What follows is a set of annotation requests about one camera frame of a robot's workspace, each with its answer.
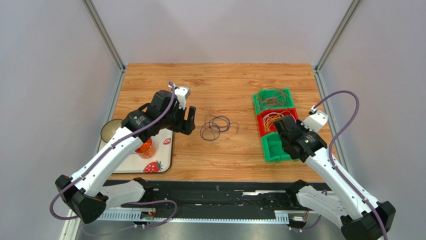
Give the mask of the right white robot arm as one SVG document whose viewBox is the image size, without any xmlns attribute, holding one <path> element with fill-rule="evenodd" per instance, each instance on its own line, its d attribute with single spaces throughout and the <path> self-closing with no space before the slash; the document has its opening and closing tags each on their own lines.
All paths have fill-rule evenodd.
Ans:
<svg viewBox="0 0 426 240">
<path fill-rule="evenodd" d="M 329 152 L 318 134 L 328 118 L 318 110 L 304 120 L 286 115 L 274 121 L 284 152 L 321 176 L 335 197 L 320 193 L 303 180 L 296 181 L 287 191 L 297 205 L 317 212 L 339 227 L 347 240 L 384 239 L 396 209 L 389 201 L 380 202 L 371 195 Z"/>
</svg>

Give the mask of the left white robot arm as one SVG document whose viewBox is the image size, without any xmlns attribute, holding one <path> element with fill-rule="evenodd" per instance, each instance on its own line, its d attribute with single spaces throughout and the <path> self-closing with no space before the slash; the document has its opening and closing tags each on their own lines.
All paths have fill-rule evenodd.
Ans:
<svg viewBox="0 0 426 240">
<path fill-rule="evenodd" d="M 157 91 L 151 102 L 130 112 L 121 122 L 111 140 L 80 170 L 71 176 L 60 175 L 55 186 L 58 194 L 50 203 L 51 215 L 67 220 L 54 211 L 55 202 L 62 201 L 84 224 L 98 219 L 105 210 L 123 204 L 138 204 L 152 187 L 142 178 L 123 184 L 105 186 L 110 175 L 150 138 L 161 130 L 190 135 L 195 129 L 194 106 L 186 107 L 191 92 L 185 86 L 172 86 Z"/>
</svg>

